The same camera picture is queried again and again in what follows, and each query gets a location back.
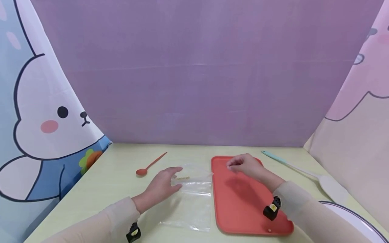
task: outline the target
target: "plastic bag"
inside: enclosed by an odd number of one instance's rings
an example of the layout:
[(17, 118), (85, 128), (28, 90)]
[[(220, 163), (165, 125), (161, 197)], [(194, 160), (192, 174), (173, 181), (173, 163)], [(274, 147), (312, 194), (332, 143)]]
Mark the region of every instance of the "plastic bag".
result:
[(172, 185), (182, 184), (182, 188), (170, 198), (168, 205), (165, 203), (166, 208), (160, 209), (168, 212), (160, 224), (209, 232), (213, 173), (194, 164), (181, 167), (183, 169), (172, 179)]

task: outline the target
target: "cartoon bunny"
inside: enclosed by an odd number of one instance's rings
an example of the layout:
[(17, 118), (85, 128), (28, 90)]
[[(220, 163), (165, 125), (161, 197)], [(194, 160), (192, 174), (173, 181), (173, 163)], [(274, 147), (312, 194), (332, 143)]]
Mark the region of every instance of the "cartoon bunny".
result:
[(14, 90), (14, 141), (24, 155), (0, 168), (0, 195), (13, 201), (61, 198), (90, 166), (88, 157), (99, 156), (110, 141), (80, 104), (32, 4), (19, 5), (33, 53)]

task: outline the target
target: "white spatula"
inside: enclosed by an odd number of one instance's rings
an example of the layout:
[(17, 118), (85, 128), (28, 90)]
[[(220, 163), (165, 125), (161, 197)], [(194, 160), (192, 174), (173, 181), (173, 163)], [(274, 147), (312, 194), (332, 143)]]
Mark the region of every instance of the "white spatula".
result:
[(318, 174), (312, 173), (310, 171), (301, 169), (301, 168), (299, 168), (295, 165), (292, 165), (292, 164), (286, 162), (285, 160), (281, 159), (280, 157), (275, 156), (274, 154), (269, 153), (267, 151), (262, 151), (262, 153), (266, 156), (269, 156), (272, 159), (275, 159), (276, 161), (280, 162), (281, 164), (288, 165), (296, 170), (299, 170), (301, 172), (304, 172), (305, 174), (308, 174), (312, 177), (317, 178), (323, 191), (326, 192), (327, 195), (334, 202), (336, 202), (340, 205), (343, 205), (346, 202), (349, 193), (342, 185), (340, 185), (337, 181), (335, 181), (334, 178), (327, 176), (327, 175), (318, 175)]

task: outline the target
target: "cartoon flower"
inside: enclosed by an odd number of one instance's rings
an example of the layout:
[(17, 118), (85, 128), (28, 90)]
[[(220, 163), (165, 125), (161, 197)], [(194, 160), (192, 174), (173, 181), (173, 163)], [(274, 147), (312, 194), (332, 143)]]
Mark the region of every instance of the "cartoon flower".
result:
[(93, 149), (88, 149), (85, 152), (85, 156), (78, 163), (78, 165), (82, 168), (81, 175), (84, 175), (102, 154), (102, 151), (94, 152)]

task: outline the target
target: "spoon handle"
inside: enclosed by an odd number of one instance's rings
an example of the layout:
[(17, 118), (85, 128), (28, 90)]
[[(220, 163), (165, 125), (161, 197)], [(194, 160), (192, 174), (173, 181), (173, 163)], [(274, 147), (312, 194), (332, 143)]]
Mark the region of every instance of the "spoon handle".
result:
[(151, 164), (149, 164), (149, 166), (146, 168), (146, 170), (148, 170), (153, 164), (157, 163), (158, 160), (160, 160), (163, 156), (165, 156), (165, 154), (167, 154), (167, 152), (165, 152), (164, 154), (159, 156), (156, 160), (154, 160)]
[(300, 167), (297, 167), (297, 166), (295, 166), (295, 165), (293, 165), (293, 164), (291, 164), (291, 163), (289, 163), (289, 162), (286, 162), (284, 159), (282, 159), (282, 158), (280, 158), (280, 157), (278, 157), (278, 156), (276, 156), (276, 155), (274, 155), (274, 154), (272, 154), (272, 153), (270, 153), (270, 152), (267, 152), (267, 151), (261, 151), (261, 152), (262, 152), (264, 155), (267, 155), (268, 157), (270, 157), (270, 158), (272, 158), (272, 159), (274, 159), (274, 160), (280, 162), (281, 164), (288, 165), (288, 166), (290, 166), (290, 167), (292, 167), (292, 168), (294, 168), (294, 169), (296, 169), (296, 170), (299, 170), (299, 171), (304, 172), (305, 174), (308, 174), (308, 175), (310, 175), (310, 176), (312, 176), (312, 177), (316, 177), (317, 179), (319, 179), (319, 177), (320, 177), (320, 175), (315, 174), (315, 173), (310, 172), (310, 171), (307, 171), (307, 170), (302, 169), (302, 168), (300, 168)]

